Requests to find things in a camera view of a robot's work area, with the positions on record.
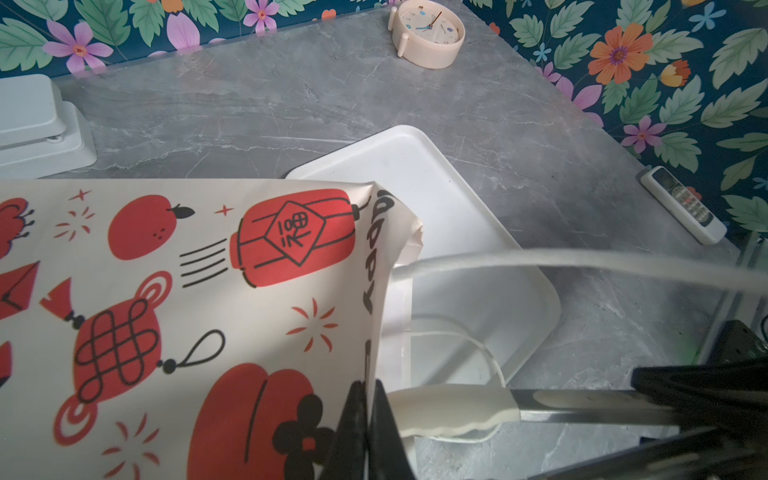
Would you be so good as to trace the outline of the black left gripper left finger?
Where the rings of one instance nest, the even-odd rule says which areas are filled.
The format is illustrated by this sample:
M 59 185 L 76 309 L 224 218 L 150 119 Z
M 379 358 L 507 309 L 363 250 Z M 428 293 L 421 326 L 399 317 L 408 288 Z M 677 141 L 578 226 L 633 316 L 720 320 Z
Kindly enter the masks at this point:
M 320 480 L 362 480 L 367 455 L 367 398 L 365 384 L 351 384 L 335 438 L 329 449 Z

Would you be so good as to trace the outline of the red white paper bag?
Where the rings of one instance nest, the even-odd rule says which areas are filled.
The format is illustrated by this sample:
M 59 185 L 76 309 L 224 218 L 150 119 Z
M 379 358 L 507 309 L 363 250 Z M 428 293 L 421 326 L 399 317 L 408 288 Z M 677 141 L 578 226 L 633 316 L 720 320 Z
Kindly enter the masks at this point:
M 5 180 L 5 479 L 315 479 L 421 220 L 375 183 Z

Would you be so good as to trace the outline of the metal tongs white tips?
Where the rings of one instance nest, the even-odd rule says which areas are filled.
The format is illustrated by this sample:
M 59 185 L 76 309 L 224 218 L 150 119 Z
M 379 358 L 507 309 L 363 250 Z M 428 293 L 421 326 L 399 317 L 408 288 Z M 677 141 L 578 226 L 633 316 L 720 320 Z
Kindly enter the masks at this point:
M 504 423 L 691 425 L 752 432 L 767 422 L 765 409 L 748 410 L 713 398 L 710 405 L 656 400 L 633 390 L 524 390 L 443 384 L 387 395 L 402 437 L 456 438 Z

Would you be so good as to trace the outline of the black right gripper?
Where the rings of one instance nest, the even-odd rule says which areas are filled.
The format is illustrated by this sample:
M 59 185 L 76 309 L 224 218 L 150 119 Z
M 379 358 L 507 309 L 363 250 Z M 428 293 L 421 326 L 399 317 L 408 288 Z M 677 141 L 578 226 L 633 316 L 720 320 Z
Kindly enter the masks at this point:
M 721 328 L 707 361 L 695 366 L 642 367 L 631 387 L 674 404 L 693 400 L 767 411 L 767 345 L 744 324 Z M 691 425 L 667 438 L 642 438 L 633 448 L 542 473 L 544 479 L 764 479 L 767 422 L 752 432 Z

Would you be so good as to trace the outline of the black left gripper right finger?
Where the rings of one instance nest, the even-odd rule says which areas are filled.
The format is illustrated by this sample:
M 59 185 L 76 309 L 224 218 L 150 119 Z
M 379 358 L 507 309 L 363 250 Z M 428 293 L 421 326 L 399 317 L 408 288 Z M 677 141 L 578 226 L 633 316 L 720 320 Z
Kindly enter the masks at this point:
M 374 388 L 368 426 L 368 478 L 415 480 L 387 394 L 380 380 Z

